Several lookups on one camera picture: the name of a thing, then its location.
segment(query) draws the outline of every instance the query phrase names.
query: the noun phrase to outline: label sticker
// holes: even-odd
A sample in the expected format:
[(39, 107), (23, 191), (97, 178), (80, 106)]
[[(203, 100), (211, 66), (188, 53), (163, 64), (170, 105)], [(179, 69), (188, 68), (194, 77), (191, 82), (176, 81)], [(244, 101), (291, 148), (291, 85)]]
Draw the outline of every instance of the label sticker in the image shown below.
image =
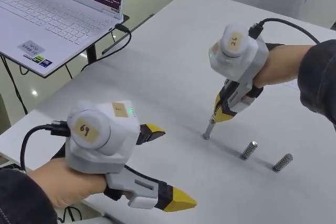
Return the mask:
[(128, 118), (127, 110), (125, 105), (120, 102), (112, 102), (112, 107), (114, 110), (114, 114), (118, 118)]
[(34, 56), (30, 56), (30, 55), (23, 55), (23, 57), (26, 57), (29, 60), (32, 60)]
[(237, 51), (239, 49), (240, 43), (242, 41), (242, 34), (238, 32), (233, 32), (227, 43), (227, 47), (231, 51)]
[(53, 64), (50, 60), (44, 60), (42, 62), (40, 62), (40, 65), (44, 68), (49, 67), (51, 64)]
[(77, 120), (72, 130), (90, 144), (93, 144), (99, 136), (99, 131), (82, 118)]
[(32, 61), (35, 63), (40, 63), (41, 61), (44, 61), (44, 60), (45, 59), (41, 55), (38, 55), (34, 59), (32, 59)]
[(216, 55), (218, 53), (219, 50), (219, 45), (218, 42), (216, 44), (214, 44), (214, 46), (212, 47), (212, 52), (214, 52), (214, 54)]
[(21, 49), (26, 54), (31, 55), (31, 56), (39, 55), (45, 51), (43, 47), (37, 45), (31, 40), (21, 44), (20, 46), (18, 46), (18, 48)]

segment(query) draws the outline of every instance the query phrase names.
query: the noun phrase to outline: table leg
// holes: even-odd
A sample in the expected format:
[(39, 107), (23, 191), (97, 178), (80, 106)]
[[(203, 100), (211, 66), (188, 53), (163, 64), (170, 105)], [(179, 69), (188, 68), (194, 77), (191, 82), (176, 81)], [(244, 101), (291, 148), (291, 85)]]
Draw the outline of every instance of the table leg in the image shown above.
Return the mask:
[(86, 54), (88, 57), (88, 64), (92, 64), (97, 61), (97, 53), (96, 53), (96, 46), (93, 44), (88, 49), (86, 49)]

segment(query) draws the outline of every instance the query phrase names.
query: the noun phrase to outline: number label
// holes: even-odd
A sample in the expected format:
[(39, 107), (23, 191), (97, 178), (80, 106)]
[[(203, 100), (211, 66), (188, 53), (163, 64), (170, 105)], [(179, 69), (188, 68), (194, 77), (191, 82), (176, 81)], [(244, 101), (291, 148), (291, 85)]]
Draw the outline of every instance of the number label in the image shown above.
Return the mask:
[(227, 44), (227, 47), (231, 51), (237, 51), (240, 46), (240, 42), (242, 41), (242, 34), (238, 32), (233, 32), (230, 36), (229, 42)]
[(79, 118), (72, 130), (80, 137), (82, 137), (86, 142), (93, 144), (97, 138), (99, 137), (99, 131), (90, 125), (86, 120), (83, 118)]
[(127, 110), (125, 108), (125, 104), (121, 102), (112, 102), (112, 107), (114, 110), (114, 114), (118, 118), (128, 118)]
[(80, 131), (85, 131), (84, 136), (88, 136), (90, 129), (89, 129), (89, 127), (87, 127), (85, 124), (83, 124), (83, 125), (80, 127)]

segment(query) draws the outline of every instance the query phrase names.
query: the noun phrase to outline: handwritten number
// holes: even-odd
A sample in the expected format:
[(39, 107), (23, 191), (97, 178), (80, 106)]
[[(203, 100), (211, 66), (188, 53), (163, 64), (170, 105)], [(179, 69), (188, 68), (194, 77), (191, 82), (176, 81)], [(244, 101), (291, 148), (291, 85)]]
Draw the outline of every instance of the handwritten number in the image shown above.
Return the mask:
[(80, 127), (80, 131), (85, 131), (84, 136), (88, 136), (90, 129), (88, 127), (86, 127), (86, 125), (84, 124)]
[(232, 41), (231, 41), (231, 45), (234, 45), (234, 46), (235, 46), (235, 45), (236, 45), (236, 42), (237, 42), (237, 39), (238, 39), (238, 38), (236, 38), (236, 37), (231, 38), (231, 40), (232, 40)]

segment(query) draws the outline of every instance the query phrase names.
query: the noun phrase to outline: black cable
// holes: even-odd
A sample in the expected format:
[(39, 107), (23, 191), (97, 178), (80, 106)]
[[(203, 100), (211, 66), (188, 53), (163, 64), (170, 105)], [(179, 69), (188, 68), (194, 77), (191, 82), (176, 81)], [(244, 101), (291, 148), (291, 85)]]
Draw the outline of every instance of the black cable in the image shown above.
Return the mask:
[(70, 72), (70, 70), (69, 70), (69, 68), (68, 68), (68, 65), (65, 64), (65, 68), (67, 69), (68, 74), (69, 74), (70, 78), (72, 79), (72, 74), (71, 74), (71, 72)]
[(28, 69), (26, 69), (27, 71), (23, 73), (23, 71), (22, 71), (23, 67), (22, 66), (19, 66), (19, 69), (20, 69), (20, 74), (22, 74), (23, 76), (25, 76), (26, 74), (29, 73)]
[(74, 218), (74, 215), (72, 214), (71, 208), (70, 207), (66, 207), (66, 209), (64, 211), (68, 210), (69, 212), (69, 216), (72, 222), (76, 221)]
[(287, 20), (281, 19), (281, 18), (266, 18), (262, 21), (260, 21), (258, 24), (256, 24), (255, 26), (251, 27), (250, 31), (249, 31), (249, 35), (256, 39), (260, 33), (263, 30), (263, 26), (266, 22), (279, 22), (279, 23), (283, 23), (285, 25), (291, 26), (297, 30), (299, 30), (300, 32), (304, 33), (305, 35), (307, 35), (310, 39), (312, 39), (316, 44), (319, 44), (320, 41), (318, 39), (316, 39), (313, 34), (311, 34), (310, 32), (308, 32), (307, 30), (305, 30), (304, 28), (289, 22)]
[[(120, 52), (122, 49), (124, 49), (124, 48), (131, 42), (131, 40), (132, 40), (132, 33), (131, 33), (131, 31), (130, 31), (127, 27), (125, 27), (125, 26), (123, 26), (123, 25), (121, 25), (121, 24), (117, 24), (115, 28), (116, 28), (117, 30), (119, 30), (119, 31), (122, 31), (122, 32), (124, 32), (124, 33), (127, 33), (127, 34), (129, 35), (128, 41), (127, 41), (126, 44), (123, 45), (121, 48), (117, 49), (116, 51), (113, 51), (112, 53), (110, 53), (110, 54), (108, 54), (108, 55), (105, 55), (105, 56), (99, 58), (99, 59), (96, 60), (95, 62), (101, 61), (101, 60), (103, 60), (103, 59), (106, 59), (107, 57), (110, 57), (110, 56), (116, 54), (117, 52)], [(83, 70), (86, 69), (88, 66), (89, 66), (89, 64), (86, 64), (86, 65), (82, 68), (81, 72), (83, 72)]]
[(30, 136), (39, 130), (48, 130), (51, 131), (53, 129), (52, 125), (45, 124), (45, 125), (40, 125), (32, 128), (30, 131), (27, 132), (25, 135), (23, 141), (22, 141), (22, 146), (21, 146), (21, 152), (20, 152), (20, 166), (21, 169), (26, 172), (26, 164), (25, 164), (25, 153), (26, 153), (26, 148), (27, 148), (27, 143), (30, 138)]
[(13, 78), (13, 75), (12, 75), (12, 73), (11, 73), (11, 70), (9, 69), (9, 66), (8, 66), (8, 64), (7, 64), (7, 61), (6, 61), (5, 57), (3, 57), (3, 56), (0, 56), (0, 58), (1, 58), (1, 60), (2, 60), (2, 63), (3, 63), (4, 66), (5, 66), (5, 69), (6, 69), (6, 71), (7, 71), (7, 74), (9, 75), (9, 78), (10, 78), (11, 81), (12, 81), (12, 84), (13, 84), (14, 89), (15, 89), (16, 96), (17, 96), (18, 100), (20, 101), (20, 103), (21, 103), (21, 105), (22, 105), (22, 108), (23, 108), (23, 110), (24, 110), (24, 112), (25, 112), (25, 115), (27, 115), (27, 114), (28, 114), (28, 110), (27, 110), (27, 108), (26, 108), (26, 106), (25, 106), (25, 104), (24, 104), (24, 102), (23, 102), (23, 100), (22, 100), (21, 94), (20, 94), (20, 92), (19, 92), (19, 90), (18, 90), (18, 88), (17, 88), (17, 86), (16, 86), (15, 80), (14, 80), (14, 78)]
[(113, 42), (116, 43), (116, 40), (114, 39), (114, 36), (113, 36), (113, 32), (111, 32), (111, 36), (112, 36)]
[(60, 217), (57, 217), (58, 221), (61, 222), (62, 224), (65, 223)]
[(79, 218), (80, 218), (80, 220), (82, 220), (82, 219), (83, 219), (82, 213), (81, 213), (80, 210), (79, 210), (78, 208), (76, 208), (76, 207), (68, 207), (69, 214), (70, 214), (70, 212), (71, 212), (72, 209), (78, 212), (78, 214), (79, 214)]
[(69, 216), (70, 216), (71, 221), (72, 221), (72, 222), (76, 221), (75, 218), (74, 218), (74, 215), (73, 215), (73, 213), (72, 213), (72, 211), (71, 211), (72, 209), (73, 209), (73, 210), (76, 210), (76, 211), (78, 212), (78, 214), (79, 214), (79, 218), (80, 218), (80, 220), (83, 220), (82, 213), (80, 212), (80, 210), (79, 210), (78, 208), (76, 208), (76, 207), (66, 207), (66, 208), (64, 209), (63, 218), (58, 217), (58, 218), (57, 218), (58, 221), (61, 222), (61, 223), (65, 223), (65, 219), (66, 219), (67, 211), (69, 212)]

